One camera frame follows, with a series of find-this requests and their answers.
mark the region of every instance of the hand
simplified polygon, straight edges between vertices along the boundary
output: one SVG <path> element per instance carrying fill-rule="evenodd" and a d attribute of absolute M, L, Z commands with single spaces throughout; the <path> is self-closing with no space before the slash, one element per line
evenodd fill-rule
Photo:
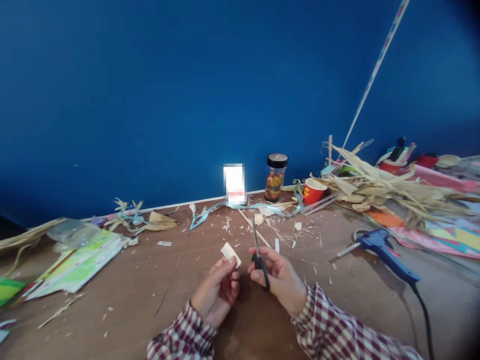
<path fill-rule="evenodd" d="M 248 252 L 255 254 L 256 249 L 251 247 Z M 259 247 L 258 252 L 260 255 L 267 257 L 264 261 L 270 281 L 270 291 L 278 298 L 278 301 L 290 316 L 295 319 L 300 315 L 307 302 L 307 287 L 300 280 L 290 261 L 278 252 L 266 246 Z M 265 286 L 264 272 L 255 270 L 254 262 L 248 267 L 248 273 L 254 282 Z"/>
<path fill-rule="evenodd" d="M 240 274 L 234 271 L 237 260 L 223 256 L 210 269 L 190 300 L 202 320 L 218 329 L 240 293 Z"/>

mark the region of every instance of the blue wall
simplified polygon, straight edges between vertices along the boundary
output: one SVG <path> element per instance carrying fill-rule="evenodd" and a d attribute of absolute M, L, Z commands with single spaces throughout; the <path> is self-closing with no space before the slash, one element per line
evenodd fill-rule
<path fill-rule="evenodd" d="M 480 154 L 479 19 L 465 3 L 410 1 L 347 148 L 375 138 L 361 156 L 376 161 L 405 136 L 414 159 Z"/>
<path fill-rule="evenodd" d="M 343 142 L 399 3 L 3 1 L 0 214 L 34 226 L 111 213 L 114 197 L 221 196 L 224 163 L 258 190 L 271 152 L 290 156 L 287 182 L 306 177 L 329 134 Z M 478 53 L 433 7 L 410 4 L 348 143 L 374 137 L 368 160 L 399 135 L 430 150 L 432 124 L 478 130 Z M 478 153 L 469 136 L 446 152 Z"/>

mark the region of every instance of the black jar lid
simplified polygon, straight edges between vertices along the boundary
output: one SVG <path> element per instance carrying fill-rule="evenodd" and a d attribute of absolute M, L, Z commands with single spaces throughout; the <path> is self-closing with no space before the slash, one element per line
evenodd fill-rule
<path fill-rule="evenodd" d="M 268 166 L 274 169 L 285 168 L 288 162 L 289 157 L 281 153 L 273 153 L 268 155 L 268 157 L 266 158 L 266 163 L 268 164 Z"/>

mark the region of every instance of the black scissors handle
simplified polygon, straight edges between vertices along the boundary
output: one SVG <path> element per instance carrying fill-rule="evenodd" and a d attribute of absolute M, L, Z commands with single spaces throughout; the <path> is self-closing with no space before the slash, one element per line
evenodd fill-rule
<path fill-rule="evenodd" d="M 265 265 L 265 261 L 257 254 L 253 254 L 251 257 L 251 261 L 255 263 L 255 269 L 263 271 L 263 277 L 265 278 L 265 288 L 264 291 L 268 294 L 270 292 L 270 281 L 269 281 L 269 273 L 267 272 L 267 266 Z"/>

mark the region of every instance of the light blue ribbon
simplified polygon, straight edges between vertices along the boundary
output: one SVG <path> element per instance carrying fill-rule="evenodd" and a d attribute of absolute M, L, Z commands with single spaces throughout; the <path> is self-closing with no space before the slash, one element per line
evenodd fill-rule
<path fill-rule="evenodd" d="M 207 209 L 203 215 L 194 215 L 193 216 L 193 221 L 191 222 L 191 225 L 190 225 L 190 230 L 195 229 L 198 225 L 203 223 L 207 219 L 209 214 L 215 208 L 220 207 L 222 205 L 226 205 L 231 209 L 258 209 L 258 208 L 266 207 L 266 208 L 270 209 L 272 213 L 274 213 L 276 215 L 280 215 L 281 217 L 284 217 L 284 218 L 292 217 L 293 215 L 298 214 L 304 208 L 304 202 L 302 200 L 302 195 L 300 195 L 297 188 L 295 188 L 293 190 L 293 194 L 295 195 L 295 198 L 298 200 L 298 206 L 296 207 L 295 211 L 293 213 L 291 213 L 290 215 L 285 215 L 276 206 L 273 206 L 273 205 L 270 205 L 270 204 L 258 203 L 258 204 L 252 205 L 252 206 L 244 206 L 244 205 L 228 205 L 228 203 L 226 201 L 222 201 L 222 202 L 219 202 L 219 203 L 213 205 L 209 209 Z"/>

